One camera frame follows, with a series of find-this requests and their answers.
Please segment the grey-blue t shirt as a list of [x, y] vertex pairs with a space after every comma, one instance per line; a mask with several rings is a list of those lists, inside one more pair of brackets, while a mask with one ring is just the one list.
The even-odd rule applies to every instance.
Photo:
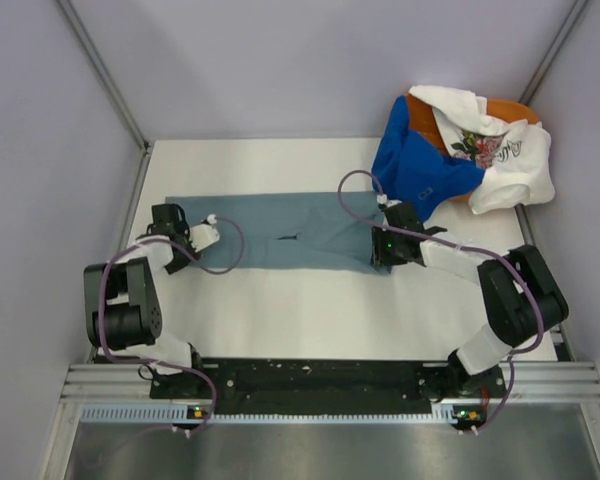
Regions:
[[387, 275], [373, 264], [371, 227], [342, 208], [334, 192], [225, 196], [171, 196], [186, 219], [198, 223], [210, 214], [228, 218], [218, 224], [220, 240], [202, 252], [211, 269], [239, 268], [345, 270]]

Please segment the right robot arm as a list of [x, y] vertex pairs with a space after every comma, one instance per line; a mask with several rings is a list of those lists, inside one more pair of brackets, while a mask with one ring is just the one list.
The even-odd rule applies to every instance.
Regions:
[[523, 244], [494, 258], [461, 244], [446, 229], [426, 229], [410, 203], [377, 197], [385, 217], [372, 228], [376, 267], [410, 263], [446, 271], [481, 290], [487, 323], [452, 351], [447, 366], [422, 384], [432, 400], [467, 396], [482, 386], [501, 359], [529, 339], [540, 339], [569, 315], [567, 301], [537, 247]]

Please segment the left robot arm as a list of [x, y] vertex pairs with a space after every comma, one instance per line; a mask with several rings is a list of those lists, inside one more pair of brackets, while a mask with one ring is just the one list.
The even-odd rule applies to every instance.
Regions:
[[206, 387], [207, 374], [193, 345], [167, 331], [157, 278], [181, 271], [199, 255], [182, 207], [159, 204], [151, 213], [146, 232], [130, 247], [84, 269], [86, 333], [107, 360], [172, 375], [174, 387], [192, 397]]

